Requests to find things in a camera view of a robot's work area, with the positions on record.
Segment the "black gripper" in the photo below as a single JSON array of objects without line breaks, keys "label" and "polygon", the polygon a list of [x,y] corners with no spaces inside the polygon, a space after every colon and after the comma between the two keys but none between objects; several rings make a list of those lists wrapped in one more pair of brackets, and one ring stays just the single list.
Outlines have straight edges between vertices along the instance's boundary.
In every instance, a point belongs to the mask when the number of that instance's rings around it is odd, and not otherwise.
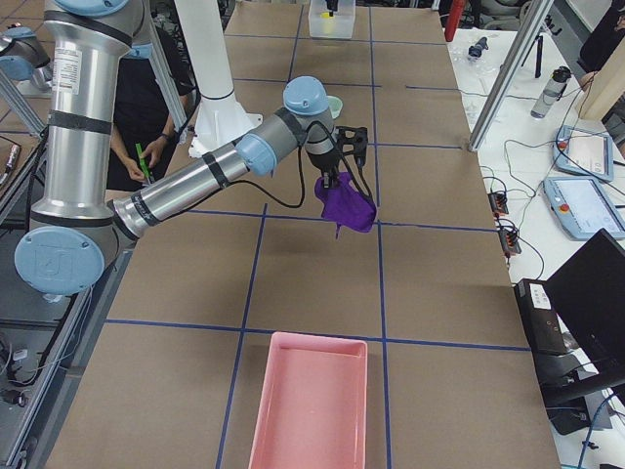
[{"label": "black gripper", "polygon": [[321,173],[321,186],[325,190],[337,187],[337,175],[339,174],[340,155],[337,151],[326,153],[308,153],[311,164]]}]

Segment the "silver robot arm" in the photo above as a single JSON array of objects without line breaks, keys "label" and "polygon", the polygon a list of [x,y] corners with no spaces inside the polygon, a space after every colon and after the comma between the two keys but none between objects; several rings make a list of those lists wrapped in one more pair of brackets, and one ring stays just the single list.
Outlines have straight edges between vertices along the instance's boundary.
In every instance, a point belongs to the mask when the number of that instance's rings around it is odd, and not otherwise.
[{"label": "silver robot arm", "polygon": [[15,252],[23,281],[54,295],[92,286],[147,229],[188,211],[247,173],[265,175],[304,149],[328,182],[341,152],[321,82],[290,81],[283,105],[260,124],[236,100],[219,9],[180,1],[177,13],[201,93],[200,121],[215,127],[193,141],[194,161],[131,195],[106,201],[118,66],[153,38],[145,1],[49,1],[44,22],[56,40],[43,196]]}]

